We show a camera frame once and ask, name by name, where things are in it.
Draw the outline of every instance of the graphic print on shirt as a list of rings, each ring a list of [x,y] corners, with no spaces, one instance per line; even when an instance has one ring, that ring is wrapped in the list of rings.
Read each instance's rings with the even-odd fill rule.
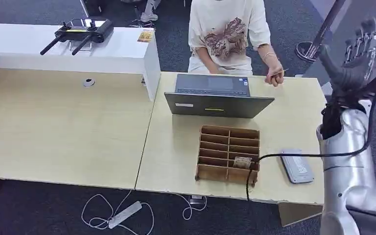
[[[236,17],[229,22],[221,33],[210,33],[204,38],[210,55],[220,59],[227,59],[231,53],[242,53],[246,51],[247,34],[246,24]]]

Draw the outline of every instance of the white shoe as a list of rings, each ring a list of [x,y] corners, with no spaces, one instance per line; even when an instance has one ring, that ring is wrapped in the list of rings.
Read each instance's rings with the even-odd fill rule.
[[[147,15],[143,12],[141,15],[141,21],[145,23],[148,21],[157,21],[157,20],[158,20],[158,15],[156,14]]]

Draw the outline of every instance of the power strip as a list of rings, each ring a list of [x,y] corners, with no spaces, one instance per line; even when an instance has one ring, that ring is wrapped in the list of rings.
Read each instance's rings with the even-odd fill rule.
[[[128,208],[122,210],[119,214],[115,215],[109,220],[109,229],[112,229],[123,222],[125,219],[131,217],[134,213],[142,209],[142,204],[140,201],[136,201],[131,204]]]

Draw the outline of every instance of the cardboard compartment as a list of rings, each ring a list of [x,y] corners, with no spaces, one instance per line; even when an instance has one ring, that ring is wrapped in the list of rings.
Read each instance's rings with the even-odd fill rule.
[[[227,171],[227,167],[198,164],[195,179],[226,181]]]
[[[221,143],[221,144],[228,144],[228,137],[226,136],[216,136],[216,135],[209,135],[209,134],[202,134],[200,141],[205,142],[212,142],[212,143]]]
[[[244,157],[244,158],[252,158],[253,161],[257,161],[259,156],[257,154],[249,154],[249,153],[236,153],[236,152],[229,152],[228,159],[234,160],[236,157]]]
[[[226,144],[203,142],[203,141],[200,142],[200,148],[228,151],[228,145]]]
[[[247,165],[234,167],[236,157],[252,158],[249,184],[254,186],[258,178],[260,133],[257,130],[224,126],[203,126],[200,131],[200,148],[196,180],[217,180],[245,184],[250,169]]]
[[[199,157],[198,164],[203,165],[216,165],[216,166],[228,166],[228,160],[218,158]]]
[[[234,167],[234,160],[228,160],[228,167],[230,167],[230,168],[235,168]],[[251,165],[250,165],[250,167],[252,168],[252,170],[259,170],[259,164],[254,164],[254,163],[252,163]]]
[[[260,147],[260,141],[256,139],[230,138],[230,145]]]
[[[227,180],[234,183],[245,184],[247,181],[247,176],[250,170],[238,169],[238,168],[228,168]],[[252,171],[249,184],[254,186],[257,182],[257,171]]]
[[[259,154],[259,148],[257,147],[230,145],[229,150],[236,153]]]
[[[260,134],[256,130],[233,129],[230,131],[230,137],[258,140],[260,139]]]
[[[224,127],[216,127],[216,126],[203,126],[201,128],[201,134],[209,134],[209,135],[216,135],[216,136],[229,136],[229,129]]]
[[[228,159],[228,152],[200,148],[200,152],[199,152],[198,156],[199,157]]]

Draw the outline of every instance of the bracelet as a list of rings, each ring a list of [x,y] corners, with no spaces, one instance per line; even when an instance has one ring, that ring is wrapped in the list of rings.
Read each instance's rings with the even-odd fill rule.
[[[276,56],[276,54],[275,54],[274,52],[268,52],[268,53],[266,53],[266,54],[263,56],[263,62],[266,63],[266,57],[267,57],[268,55],[270,55],[270,54],[273,54],[274,56]]]

